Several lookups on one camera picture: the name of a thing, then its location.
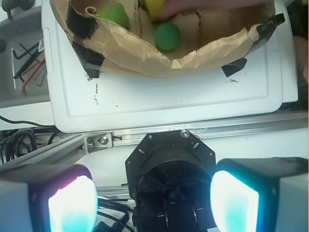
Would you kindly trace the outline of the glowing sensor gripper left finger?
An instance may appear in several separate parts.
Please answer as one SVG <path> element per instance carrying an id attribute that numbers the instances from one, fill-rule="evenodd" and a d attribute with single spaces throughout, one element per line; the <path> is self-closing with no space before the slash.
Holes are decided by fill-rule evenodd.
<path id="1" fill-rule="evenodd" d="M 0 167 L 2 232 L 91 232 L 98 193 L 80 164 Z"/>

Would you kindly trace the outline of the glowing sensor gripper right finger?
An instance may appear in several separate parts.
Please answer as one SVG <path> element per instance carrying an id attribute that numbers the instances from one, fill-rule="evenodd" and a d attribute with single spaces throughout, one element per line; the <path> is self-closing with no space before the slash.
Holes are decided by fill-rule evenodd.
<path id="1" fill-rule="evenodd" d="M 210 198 L 221 232 L 307 232 L 309 161 L 222 159 L 211 180 Z"/>

